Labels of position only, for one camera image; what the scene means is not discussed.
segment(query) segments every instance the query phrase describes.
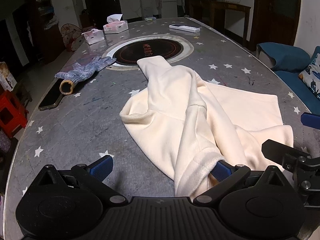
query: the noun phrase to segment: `blue gripper pad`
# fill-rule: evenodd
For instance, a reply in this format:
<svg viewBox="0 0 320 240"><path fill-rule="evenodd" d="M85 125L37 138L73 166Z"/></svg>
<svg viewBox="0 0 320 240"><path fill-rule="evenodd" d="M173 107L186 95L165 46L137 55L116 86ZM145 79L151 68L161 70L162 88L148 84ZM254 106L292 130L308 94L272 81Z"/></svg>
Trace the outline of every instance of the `blue gripper pad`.
<svg viewBox="0 0 320 240"><path fill-rule="evenodd" d="M320 115L303 113L300 120L303 125L320 130Z"/></svg>
<svg viewBox="0 0 320 240"><path fill-rule="evenodd" d="M90 168L90 175L102 182L112 172L113 159L110 155L103 156L96 162L90 164L88 168Z"/></svg>
<svg viewBox="0 0 320 240"><path fill-rule="evenodd" d="M218 161L216 166L210 172L212 176L214 176L219 182L223 181L232 174L232 170L230 169L231 166L227 167L227 164L225 163L224 165L223 163L225 162Z"/></svg>

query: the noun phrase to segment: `blue sofa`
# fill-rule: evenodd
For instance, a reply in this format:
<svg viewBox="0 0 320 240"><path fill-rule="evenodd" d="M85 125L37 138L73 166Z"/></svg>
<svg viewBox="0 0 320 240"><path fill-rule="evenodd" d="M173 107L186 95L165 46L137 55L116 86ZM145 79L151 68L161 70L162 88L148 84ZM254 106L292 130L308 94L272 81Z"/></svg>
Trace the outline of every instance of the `blue sofa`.
<svg viewBox="0 0 320 240"><path fill-rule="evenodd" d="M292 89L313 114L320 115L320 101L298 77L316 54L320 53L320 46L316 47L311 59L303 49L289 45L267 42L258 44L257 49L262 49L274 59L276 63L271 70Z"/></svg>

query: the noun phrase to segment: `patterned pillow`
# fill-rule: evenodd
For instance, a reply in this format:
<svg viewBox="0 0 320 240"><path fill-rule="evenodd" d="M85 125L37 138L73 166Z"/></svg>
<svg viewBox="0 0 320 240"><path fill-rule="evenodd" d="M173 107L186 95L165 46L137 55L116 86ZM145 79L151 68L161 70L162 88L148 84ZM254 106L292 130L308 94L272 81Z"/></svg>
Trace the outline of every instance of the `patterned pillow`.
<svg viewBox="0 0 320 240"><path fill-rule="evenodd" d="M320 100L320 54L314 57L309 66L299 74L299 78L311 92Z"/></svg>

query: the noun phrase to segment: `wooden stool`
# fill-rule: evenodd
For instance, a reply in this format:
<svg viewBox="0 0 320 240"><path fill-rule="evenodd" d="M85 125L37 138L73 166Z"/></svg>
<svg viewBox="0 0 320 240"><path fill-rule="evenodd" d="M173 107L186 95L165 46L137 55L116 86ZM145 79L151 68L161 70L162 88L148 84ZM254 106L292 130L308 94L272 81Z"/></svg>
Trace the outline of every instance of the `wooden stool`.
<svg viewBox="0 0 320 240"><path fill-rule="evenodd" d="M13 137L18 127L26 127L27 113L24 106L8 90L0 95L0 126L9 138Z"/></svg>

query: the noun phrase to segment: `glove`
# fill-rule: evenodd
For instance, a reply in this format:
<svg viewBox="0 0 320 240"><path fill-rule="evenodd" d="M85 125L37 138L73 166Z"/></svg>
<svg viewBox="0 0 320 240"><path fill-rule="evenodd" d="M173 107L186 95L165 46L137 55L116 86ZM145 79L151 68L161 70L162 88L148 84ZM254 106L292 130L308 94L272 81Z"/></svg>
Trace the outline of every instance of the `glove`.
<svg viewBox="0 0 320 240"><path fill-rule="evenodd" d="M69 72L59 72L55 75L56 78L63 79L60 85L60 92L63 95L71 95L75 86L84 80L90 78L94 72L100 71L105 67L113 64L116 61L116 58L99 56L94 57L93 60L85 65L81 66L78 62L72 65L73 70Z"/></svg>

